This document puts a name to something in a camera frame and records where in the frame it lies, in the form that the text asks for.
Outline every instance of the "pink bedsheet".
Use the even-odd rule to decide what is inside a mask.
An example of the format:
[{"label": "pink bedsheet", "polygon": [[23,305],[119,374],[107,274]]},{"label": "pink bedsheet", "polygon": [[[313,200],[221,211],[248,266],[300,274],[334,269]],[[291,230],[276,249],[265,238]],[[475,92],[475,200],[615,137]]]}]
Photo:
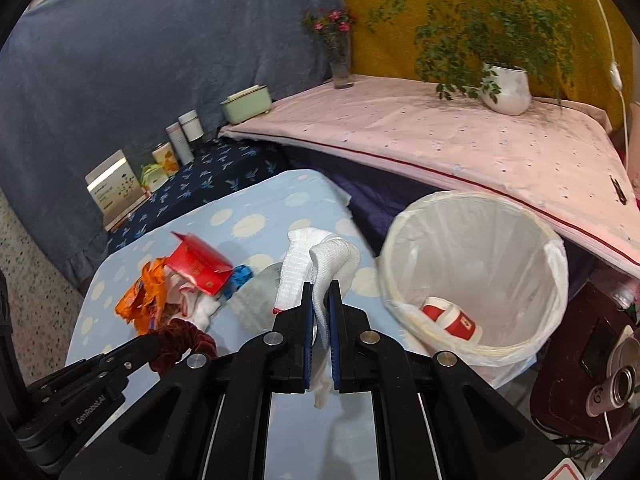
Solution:
[{"label": "pink bedsheet", "polygon": [[475,100],[442,102],[430,83],[355,78],[349,89],[327,83],[278,101],[223,135],[312,148],[443,189],[507,196],[640,278],[640,212],[601,110],[534,102],[511,117]]}]

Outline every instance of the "white bottle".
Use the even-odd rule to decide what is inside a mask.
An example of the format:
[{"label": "white bottle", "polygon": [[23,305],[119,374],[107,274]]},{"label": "white bottle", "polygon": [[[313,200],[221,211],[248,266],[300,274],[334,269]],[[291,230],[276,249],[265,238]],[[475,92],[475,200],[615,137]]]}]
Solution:
[{"label": "white bottle", "polygon": [[193,153],[191,153],[191,148],[189,147],[187,138],[182,132],[180,123],[172,124],[166,129],[166,132],[169,135],[169,139],[171,139],[175,153],[177,153],[180,158],[182,165],[186,166],[187,164],[191,164],[193,162]]}]

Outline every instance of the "blue blanket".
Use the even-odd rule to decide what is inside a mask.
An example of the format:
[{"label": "blue blanket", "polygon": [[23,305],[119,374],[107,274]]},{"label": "blue blanket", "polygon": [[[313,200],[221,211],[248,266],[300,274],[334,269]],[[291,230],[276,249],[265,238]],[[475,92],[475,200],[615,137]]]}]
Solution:
[{"label": "blue blanket", "polygon": [[135,213],[109,232],[109,254],[171,220],[286,168],[287,163],[275,144],[216,140],[205,155],[180,168]]},{"label": "blue blanket", "polygon": [[52,263],[78,285],[107,254],[84,176],[123,149],[136,170],[164,128],[254,84],[275,99],[327,63],[301,26],[341,0],[46,0],[0,51],[0,187]]}]

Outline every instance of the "white cloth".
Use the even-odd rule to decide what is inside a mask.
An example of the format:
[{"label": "white cloth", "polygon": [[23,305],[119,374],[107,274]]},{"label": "white cloth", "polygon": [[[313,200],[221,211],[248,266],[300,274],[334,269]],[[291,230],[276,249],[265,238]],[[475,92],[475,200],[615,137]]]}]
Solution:
[{"label": "white cloth", "polygon": [[220,307],[220,302],[199,291],[180,274],[164,268],[166,302],[180,305],[180,311],[170,319],[183,319],[193,323],[203,332],[209,327],[209,318]]},{"label": "white cloth", "polygon": [[273,311],[277,314],[298,306],[304,283],[314,284],[312,303],[320,337],[313,348],[310,389],[316,396],[314,406],[322,408],[332,386],[324,376],[330,345],[324,296],[331,281],[338,280],[344,298],[360,265],[360,251],[338,235],[314,227],[289,231],[288,236],[290,245],[282,263]]}]

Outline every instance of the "green box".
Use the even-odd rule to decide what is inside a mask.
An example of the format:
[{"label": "green box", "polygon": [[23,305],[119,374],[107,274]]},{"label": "green box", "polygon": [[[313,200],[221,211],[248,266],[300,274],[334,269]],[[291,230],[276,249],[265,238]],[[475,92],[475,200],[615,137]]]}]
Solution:
[{"label": "green box", "polygon": [[256,85],[230,95],[220,104],[226,120],[239,124],[271,110],[271,95],[266,86]]}]

